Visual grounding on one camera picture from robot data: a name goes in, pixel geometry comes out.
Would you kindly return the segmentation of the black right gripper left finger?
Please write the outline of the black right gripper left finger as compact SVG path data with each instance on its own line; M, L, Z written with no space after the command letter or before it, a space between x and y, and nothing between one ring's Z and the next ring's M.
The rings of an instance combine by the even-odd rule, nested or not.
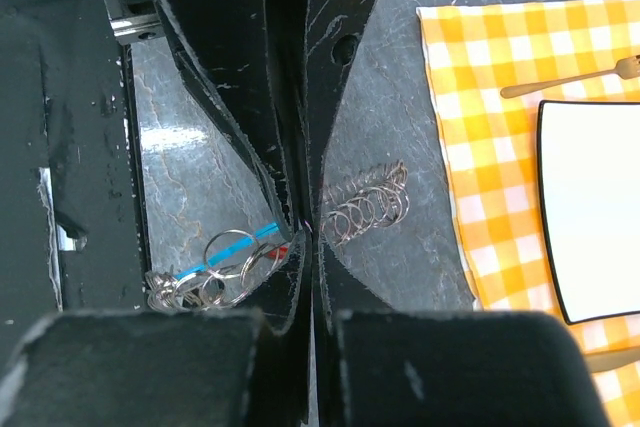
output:
M311 234L229 318L229 426L298 426L308 418Z

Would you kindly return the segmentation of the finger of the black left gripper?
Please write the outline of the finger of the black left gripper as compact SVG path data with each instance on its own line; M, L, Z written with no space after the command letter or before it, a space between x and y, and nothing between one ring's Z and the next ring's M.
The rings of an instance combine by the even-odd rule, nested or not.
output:
M141 4L164 31L183 83L256 177L291 239L291 194L268 73L265 0L119 0Z
M318 228L324 155L376 0L302 0L301 226Z

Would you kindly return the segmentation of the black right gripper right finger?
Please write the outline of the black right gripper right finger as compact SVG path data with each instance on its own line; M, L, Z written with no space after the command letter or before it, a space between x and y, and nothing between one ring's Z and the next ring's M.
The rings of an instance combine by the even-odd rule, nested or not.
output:
M343 420L340 349L333 327L341 310L389 310L391 306L356 279L322 238L312 250L312 313L315 338L316 392L321 426Z

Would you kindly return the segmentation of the metal key organizer blue handle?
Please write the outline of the metal key organizer blue handle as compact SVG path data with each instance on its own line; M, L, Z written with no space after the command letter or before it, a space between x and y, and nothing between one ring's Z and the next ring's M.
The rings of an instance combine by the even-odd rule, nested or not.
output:
M401 160L376 165L323 189L321 235L342 247L372 229L393 226L410 208L408 168ZM175 274L145 275L147 305L177 313L232 308L285 261L265 254L290 243L275 223L254 233L227 229L206 244L202 263Z

